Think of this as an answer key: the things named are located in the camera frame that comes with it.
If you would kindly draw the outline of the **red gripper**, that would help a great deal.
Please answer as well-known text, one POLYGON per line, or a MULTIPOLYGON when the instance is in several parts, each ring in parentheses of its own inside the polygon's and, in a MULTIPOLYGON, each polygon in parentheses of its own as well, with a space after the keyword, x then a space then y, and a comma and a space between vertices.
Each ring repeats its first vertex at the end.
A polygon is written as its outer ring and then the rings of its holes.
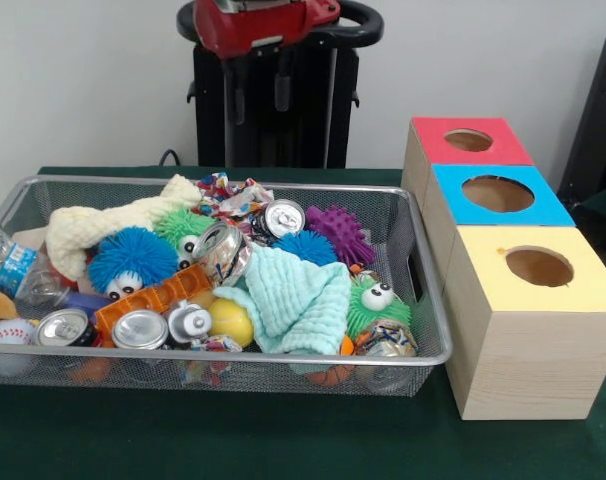
MULTIPOLYGON (((242 56, 269 45, 298 43, 311 30, 306 1, 195 1, 193 19, 201 44, 219 59, 233 59, 233 110, 245 120, 246 61, 242 56)), ((274 79, 277 111, 290 105, 291 51, 282 49, 274 79)))

